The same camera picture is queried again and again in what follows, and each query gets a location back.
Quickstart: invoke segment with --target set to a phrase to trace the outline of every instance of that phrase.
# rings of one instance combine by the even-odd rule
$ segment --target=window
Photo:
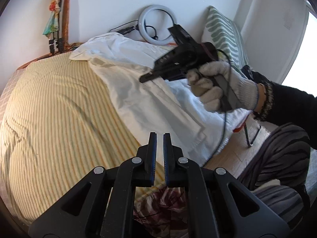
[[[317,18],[310,12],[298,55],[283,85],[298,88],[317,97]]]

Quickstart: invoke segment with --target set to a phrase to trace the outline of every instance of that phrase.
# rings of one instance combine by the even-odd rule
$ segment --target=power cord
[[[214,58],[211,56],[211,54],[210,54],[209,52],[207,52],[208,50],[207,50],[207,48],[205,47],[205,45],[204,45],[204,44],[201,44],[201,45],[203,46],[204,50],[206,51],[206,54],[208,55],[208,57],[209,57],[210,59],[214,60]],[[231,61],[230,61],[229,56],[228,56],[223,50],[221,50],[221,49],[216,49],[216,50],[219,51],[219,52],[221,52],[221,53],[227,58],[228,63],[229,63],[229,65],[230,65],[230,68],[229,68],[229,77],[228,77],[228,83],[227,83],[227,94],[226,94],[226,96],[228,97],[228,95],[229,95],[229,88],[230,88],[231,70],[232,70]],[[220,139],[220,141],[219,141],[217,147],[215,148],[215,150],[213,151],[212,154],[215,154],[215,153],[218,151],[218,149],[220,148],[220,146],[221,146],[221,144],[222,144],[222,142],[223,142],[223,140],[224,140],[224,137],[225,137],[225,134],[226,134],[226,122],[227,122],[227,112],[224,113],[224,124],[223,124],[221,139]]]
[[[124,25],[127,25],[127,24],[132,23],[132,22],[136,22],[136,21],[138,21],[138,20],[132,20],[132,21],[127,22],[127,23],[124,23],[124,24],[122,24],[122,25],[120,25],[120,26],[118,26],[118,27],[116,27],[116,28],[112,28],[112,29],[110,29],[110,30],[108,31],[108,33],[111,32],[111,31],[114,30],[114,29],[120,28],[120,27],[122,27],[122,26],[124,26]],[[157,36],[156,29],[155,29],[153,26],[151,26],[151,25],[146,25],[146,26],[145,26],[145,31],[146,31],[146,32],[147,32],[146,28],[152,28],[152,29],[154,29],[155,35],[154,35],[152,38],[153,38],[154,40],[158,40],[158,36]],[[123,34],[130,33],[130,32],[133,31],[134,29],[138,30],[138,25],[136,25],[135,27],[130,27],[129,30],[128,30],[127,32],[123,33]]]
[[[120,25],[120,26],[118,26],[118,27],[116,27],[116,28],[112,28],[112,29],[110,29],[110,30],[108,31],[108,33],[109,33],[110,31],[114,30],[114,29],[120,28],[120,27],[122,27],[122,26],[124,26],[124,25],[126,25],[126,24],[129,24],[129,23],[132,23],[132,22],[136,22],[136,21],[138,21],[138,20],[132,20],[132,21],[127,22],[127,23],[125,23],[125,24],[122,24],[122,25]]]
[[[158,40],[158,36],[157,36],[156,29],[155,29],[153,26],[146,25],[146,26],[145,26],[145,31],[146,31],[146,32],[147,32],[146,28],[152,28],[152,29],[154,29],[154,31],[155,31],[155,36],[152,37],[152,38],[155,39],[155,40]]]

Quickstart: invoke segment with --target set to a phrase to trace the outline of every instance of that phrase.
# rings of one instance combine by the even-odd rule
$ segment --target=ring light
[[[173,24],[177,24],[177,21],[176,21],[176,16],[175,14],[167,7],[163,6],[163,5],[151,5],[149,6],[148,8],[146,8],[139,16],[138,18],[138,22],[137,22],[137,25],[138,25],[138,30],[140,32],[140,35],[149,43],[151,44],[154,44],[154,45],[158,45],[158,46],[162,46],[162,45],[166,45],[168,43],[171,43],[174,41],[174,39],[172,38],[172,36],[170,35],[169,37],[165,38],[164,40],[155,40],[153,38],[151,38],[149,36],[149,34],[146,32],[145,30],[145,18],[147,16],[147,14],[150,12],[150,11],[154,11],[154,10],[161,10],[161,11],[164,11],[166,12],[172,19],[173,21]]]

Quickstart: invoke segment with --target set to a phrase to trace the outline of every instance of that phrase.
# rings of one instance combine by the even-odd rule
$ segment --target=glove
[[[226,80],[229,78],[230,65],[223,61],[213,61],[204,64],[197,69],[187,73],[188,85],[191,91],[204,104],[208,112],[220,112],[220,99],[223,91],[220,87],[214,86],[210,79],[201,76],[215,76],[221,74]],[[243,78],[235,69],[231,69],[230,87],[240,100],[244,109],[254,110],[256,108],[259,91],[256,83]]]

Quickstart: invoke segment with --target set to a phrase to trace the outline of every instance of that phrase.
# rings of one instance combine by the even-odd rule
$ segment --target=gray striped cushion
[[[223,16],[215,7],[209,7],[209,15],[204,29],[202,42],[211,42],[221,49],[238,70],[248,64],[248,56],[243,47],[243,40],[237,25]]]

